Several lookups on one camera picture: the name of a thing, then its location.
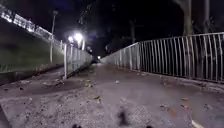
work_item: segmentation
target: concrete pavement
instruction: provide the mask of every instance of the concrete pavement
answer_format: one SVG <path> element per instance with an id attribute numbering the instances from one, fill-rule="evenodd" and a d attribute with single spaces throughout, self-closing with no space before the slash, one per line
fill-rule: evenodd
<path id="1" fill-rule="evenodd" d="M 13 128 L 224 126 L 223 94 L 101 64 L 66 81 L 62 71 L 0 87 Z"/>

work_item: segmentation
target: railing post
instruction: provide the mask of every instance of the railing post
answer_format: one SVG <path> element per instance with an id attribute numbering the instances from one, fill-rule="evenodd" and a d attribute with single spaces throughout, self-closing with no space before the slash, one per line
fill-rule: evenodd
<path id="1" fill-rule="evenodd" d="M 63 79 L 67 79 L 67 73 L 68 73 L 68 69 L 67 69 L 68 63 L 67 63 L 67 44 L 64 44 L 64 78 Z"/>
<path id="2" fill-rule="evenodd" d="M 51 44 L 50 44 L 50 62 L 51 63 L 53 63 L 53 42 L 52 41 L 51 41 Z"/>
<path id="3" fill-rule="evenodd" d="M 73 52 L 74 47 L 71 45 L 71 65 L 72 65 L 72 70 L 74 70 L 74 52 Z"/>

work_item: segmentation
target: dry leaf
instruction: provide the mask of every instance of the dry leaf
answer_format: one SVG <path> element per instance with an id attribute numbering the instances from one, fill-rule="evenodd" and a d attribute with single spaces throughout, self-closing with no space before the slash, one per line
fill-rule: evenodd
<path id="1" fill-rule="evenodd" d="M 93 98 L 94 100 L 98 100 L 98 99 L 100 99 L 100 96 L 97 96 L 97 97 L 95 97 L 95 98 Z"/>
<path id="2" fill-rule="evenodd" d="M 206 109 L 209 109 L 209 110 L 212 110 L 213 108 L 212 108 L 212 106 L 211 105 L 209 105 L 209 104 L 205 104 L 205 106 L 204 106 Z"/>
<path id="3" fill-rule="evenodd" d="M 30 81 L 27 81 L 27 80 L 22 80 L 22 81 L 20 81 L 20 83 L 21 83 L 21 84 L 29 84 L 29 83 L 30 83 Z"/>
<path id="4" fill-rule="evenodd" d="M 101 104 L 101 99 L 98 99 L 98 100 L 97 100 L 97 103 L 98 103 L 98 104 Z"/>
<path id="5" fill-rule="evenodd" d="M 167 110 L 173 117 L 177 117 L 177 113 L 175 110 L 173 110 L 172 108 L 168 108 Z"/>
<path id="6" fill-rule="evenodd" d="M 182 98 L 182 100 L 183 100 L 183 101 L 188 101 L 188 98 L 187 98 L 187 97 L 185 97 L 185 98 Z"/>
<path id="7" fill-rule="evenodd" d="M 187 103 L 182 103 L 181 106 L 184 107 L 184 108 L 189 108 Z"/>
<path id="8" fill-rule="evenodd" d="M 93 86 L 91 84 L 88 85 L 89 88 L 92 88 Z"/>
<path id="9" fill-rule="evenodd" d="M 195 122 L 194 120 L 191 121 L 192 125 L 195 127 L 195 128 L 204 128 L 202 125 L 198 124 L 197 122 Z"/>

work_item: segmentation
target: tree trunk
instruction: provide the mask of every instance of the tree trunk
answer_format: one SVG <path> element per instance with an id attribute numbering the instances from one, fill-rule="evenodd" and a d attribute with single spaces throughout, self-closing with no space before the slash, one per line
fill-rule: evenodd
<path id="1" fill-rule="evenodd" d="M 209 33 L 210 0 L 204 1 L 204 33 Z"/>
<path id="2" fill-rule="evenodd" d="M 174 0 L 184 12 L 184 36 L 192 35 L 192 0 Z"/>

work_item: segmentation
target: metal railing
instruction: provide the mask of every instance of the metal railing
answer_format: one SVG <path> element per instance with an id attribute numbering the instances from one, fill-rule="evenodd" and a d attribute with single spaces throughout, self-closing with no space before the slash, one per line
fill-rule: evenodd
<path id="1" fill-rule="evenodd" d="M 224 33 L 138 42 L 102 61 L 149 73 L 223 83 Z"/>

